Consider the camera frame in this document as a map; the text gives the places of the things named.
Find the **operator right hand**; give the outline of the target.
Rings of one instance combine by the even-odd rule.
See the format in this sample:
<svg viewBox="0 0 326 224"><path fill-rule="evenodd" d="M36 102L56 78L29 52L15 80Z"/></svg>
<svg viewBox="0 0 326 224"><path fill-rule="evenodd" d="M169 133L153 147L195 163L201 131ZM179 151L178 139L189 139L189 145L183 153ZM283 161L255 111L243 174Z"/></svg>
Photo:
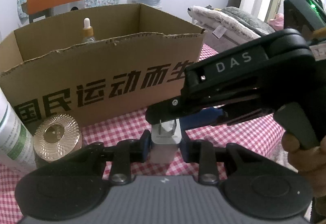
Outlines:
<svg viewBox="0 0 326 224"><path fill-rule="evenodd" d="M284 133L281 144L288 153L288 162L306 178L313 189L312 223L325 223L325 138L319 146L300 149L298 139Z"/></svg>

